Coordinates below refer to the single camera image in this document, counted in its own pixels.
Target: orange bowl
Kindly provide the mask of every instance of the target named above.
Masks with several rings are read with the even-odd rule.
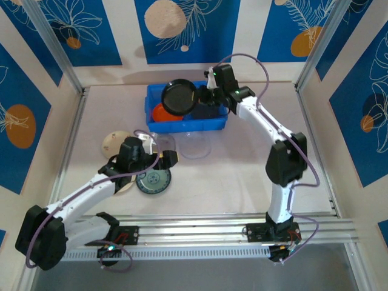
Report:
[[[182,121],[183,116],[175,116],[168,113],[160,103],[152,110],[152,119],[155,122]]]

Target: white table surface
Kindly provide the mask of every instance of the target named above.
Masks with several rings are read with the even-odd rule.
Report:
[[[264,84],[256,83],[246,85],[256,93],[264,87]],[[144,113],[146,88],[146,85],[91,87],[61,198],[85,184],[106,164],[107,159],[101,152],[106,135],[116,130],[148,129]],[[294,132],[303,132],[309,139],[293,84],[271,83],[263,104],[283,125]],[[266,212],[272,189],[265,172],[269,147],[259,134],[233,114],[229,115],[225,129],[205,134],[211,140],[211,154],[197,160],[181,156],[179,163],[171,168],[172,182],[167,190],[158,195],[146,195],[134,185],[123,194],[94,206],[87,214],[101,211],[111,215]],[[310,142],[308,146],[309,158],[323,183],[317,189],[299,187],[293,211],[329,212],[329,190]],[[314,182],[310,170],[305,172],[301,182]]]

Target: blue plastic tray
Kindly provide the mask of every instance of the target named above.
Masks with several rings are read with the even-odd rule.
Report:
[[[206,85],[206,82],[194,82],[198,88],[200,85]],[[220,130],[225,127],[227,110],[221,106],[219,114],[222,117],[212,119],[192,119],[190,115],[185,115],[182,121],[173,122],[154,122],[152,119],[152,110],[162,102],[162,91],[166,84],[152,84],[147,87],[147,97],[145,97],[144,110],[146,122],[151,132],[156,133],[175,133],[175,132],[200,132],[206,130]]]

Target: beige circle pattern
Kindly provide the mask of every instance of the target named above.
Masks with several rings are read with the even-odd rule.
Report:
[[[178,4],[157,0],[145,12],[145,26],[157,38],[173,38],[186,27],[186,17]]]
[[[12,3],[15,3],[16,5],[21,6],[22,5],[22,0],[10,0]]]
[[[109,159],[111,156],[118,155],[120,151],[121,144],[126,138],[130,135],[129,132],[118,130],[117,132],[112,132],[108,134],[101,145],[102,154]]]
[[[284,5],[288,0],[275,0],[276,5]]]

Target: black bracket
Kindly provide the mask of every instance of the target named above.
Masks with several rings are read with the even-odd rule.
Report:
[[[200,90],[200,100],[208,105],[224,105],[234,114],[237,113],[237,104],[244,98],[255,96],[249,87],[239,87],[235,78],[232,66],[229,64],[219,65],[213,68],[214,79],[218,88],[213,89],[212,94],[206,93],[207,89],[203,86]]]
[[[104,241],[111,241],[115,244],[122,244],[124,246],[135,246],[139,240],[139,227],[138,226],[118,226],[115,227],[104,238]],[[104,246],[101,242],[90,242],[85,246]]]
[[[31,207],[25,214],[15,247],[27,254],[28,246],[36,229],[48,217],[46,208],[38,205]],[[31,260],[42,270],[49,270],[60,262],[66,251],[67,237],[62,218],[52,217],[37,237],[32,248]]]
[[[115,244],[123,246],[135,246],[139,240],[139,227],[138,226],[118,226],[114,229],[114,236],[108,236],[104,239],[106,241],[112,241]],[[111,246],[109,244],[103,244],[100,242],[90,242],[86,246],[102,246],[97,250],[97,258],[104,256],[104,258],[121,258],[121,249]],[[102,261],[104,266],[110,267],[117,264],[118,261]]]
[[[299,244],[301,242],[300,229],[297,222],[286,221],[287,227],[274,228],[270,222],[249,223],[246,225],[245,234],[248,237],[248,243],[290,243]]]
[[[307,139],[303,133],[292,135],[291,139],[307,156]],[[301,179],[306,169],[307,163],[289,141],[277,141],[271,147],[266,172],[274,184],[285,187],[288,183]]]

